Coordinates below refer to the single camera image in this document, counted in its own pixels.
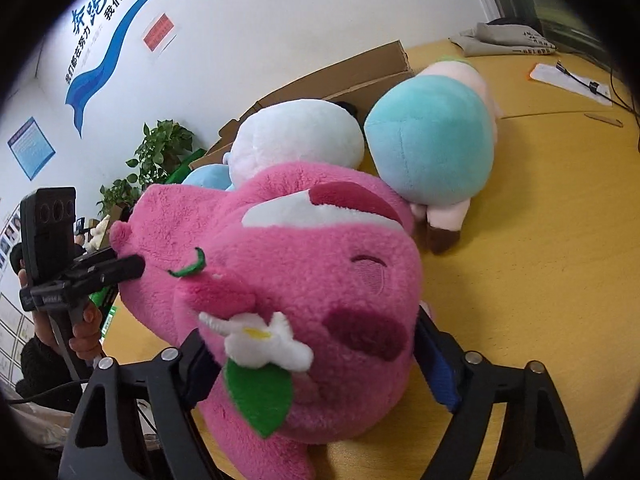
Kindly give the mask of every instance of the metal bolt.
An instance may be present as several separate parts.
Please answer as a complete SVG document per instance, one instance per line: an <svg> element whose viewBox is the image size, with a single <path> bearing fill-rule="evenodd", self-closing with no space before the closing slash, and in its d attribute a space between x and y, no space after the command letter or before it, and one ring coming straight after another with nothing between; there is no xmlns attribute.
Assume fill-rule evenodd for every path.
<svg viewBox="0 0 640 480"><path fill-rule="evenodd" d="M543 374L545 373L545 365L543 365L540 361L532 361L529 363L529 370L531 370L535 374Z"/></svg>
<svg viewBox="0 0 640 480"><path fill-rule="evenodd" d="M100 359L100 362L98 363L98 368L100 368L100 370L107 370L112 366L113 366L113 358L111 357L103 357L102 359Z"/></svg>
<svg viewBox="0 0 640 480"><path fill-rule="evenodd" d="M178 357L178 354L180 352L178 352L177 348L165 348L164 350L162 350L162 353L160 354L160 357L162 358L162 361L173 361L175 358Z"/></svg>
<svg viewBox="0 0 640 480"><path fill-rule="evenodd" d="M465 354L465 361L470 365L479 365L482 362L482 354L480 352L467 352Z"/></svg>

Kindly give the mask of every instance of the white wall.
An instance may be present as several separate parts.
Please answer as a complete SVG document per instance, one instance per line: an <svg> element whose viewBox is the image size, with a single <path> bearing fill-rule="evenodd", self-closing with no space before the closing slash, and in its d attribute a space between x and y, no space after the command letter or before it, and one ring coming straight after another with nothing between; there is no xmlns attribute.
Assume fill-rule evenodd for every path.
<svg viewBox="0 0 640 480"><path fill-rule="evenodd" d="M89 39L95 43L90 52L85 49L84 67L75 75L101 62L134 1L124 0L111 21L96 19ZM45 38L36 82L5 106L0 219L4 208L14 208L31 189L68 185L78 190L78 212L95 216L100 186L129 172L124 161L142 140L145 121L177 120L209 147L221 126L268 92L389 41L400 39L408 48L495 18L495 5L487 1L149 0L129 28L113 76L85 108L82 138L73 126L71 106L64 104L65 73L78 43L69 10ZM142 35L163 12L177 25L178 35L155 57ZM56 150L31 183L6 145L30 116ZM5 276L0 290L8 281Z"/></svg>

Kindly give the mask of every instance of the pink bear plush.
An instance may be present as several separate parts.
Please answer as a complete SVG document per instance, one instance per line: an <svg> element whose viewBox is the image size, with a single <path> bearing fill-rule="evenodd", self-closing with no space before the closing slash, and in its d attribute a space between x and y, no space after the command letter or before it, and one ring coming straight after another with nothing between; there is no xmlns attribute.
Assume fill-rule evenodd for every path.
<svg viewBox="0 0 640 480"><path fill-rule="evenodd" d="M178 346L198 327L220 364L223 339L198 320L286 315L314 354L293 374L283 426L262 439L244 421L222 375L199 407L221 449L248 480L309 480L308 444L352 438L398 402L412 363L422 266L409 206L382 180L314 163L273 166L229 193L151 186L128 223L116 223L118 256L140 254L145 273L120 285L145 326ZM194 261L206 267L174 278Z"/></svg>

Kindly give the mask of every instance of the table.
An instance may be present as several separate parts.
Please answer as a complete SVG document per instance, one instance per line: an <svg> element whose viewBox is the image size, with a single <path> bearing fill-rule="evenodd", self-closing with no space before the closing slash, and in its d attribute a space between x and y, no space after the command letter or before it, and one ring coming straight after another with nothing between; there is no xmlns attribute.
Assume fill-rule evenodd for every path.
<svg viewBox="0 0 640 480"><path fill-rule="evenodd" d="M409 50L409 60L420 70L450 54L447 45ZM528 81L537 58L471 59L506 118L498 124L494 171L472 202L459 246L443 256L422 252L422 296L439 328L464 349L496 364L545 363L588 468L640 383L638 127L623 110ZM562 58L578 74L608 81L597 67ZM619 118L624 127L585 111ZM370 158L362 169L374 172ZM105 350L131 362L163 345L121 308ZM503 414L503 407L494 409L475 479L486 478ZM449 418L415 368L401 402L373 430L312 448L318 480L418 479ZM216 463L240 478L208 433L205 439Z"/></svg>

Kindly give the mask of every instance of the blue ribbon wall decal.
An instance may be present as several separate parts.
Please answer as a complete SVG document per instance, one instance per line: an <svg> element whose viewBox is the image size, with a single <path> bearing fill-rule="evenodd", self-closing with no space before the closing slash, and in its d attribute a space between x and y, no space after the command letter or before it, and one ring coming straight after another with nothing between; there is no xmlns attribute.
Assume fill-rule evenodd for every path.
<svg viewBox="0 0 640 480"><path fill-rule="evenodd" d="M69 90L66 92L65 104L71 105L74 109L74 125L82 137L82 118L84 117L84 107L88 103L89 99L95 95L95 93L102 88L116 69L116 63L120 57L120 51L122 50L122 43L124 37L129 30L129 25L133 22L133 18L149 0L136 0L131 8L124 15L121 22L118 24L107 52L104 54L104 59L93 70L83 72L76 76L76 78L69 85Z"/></svg>

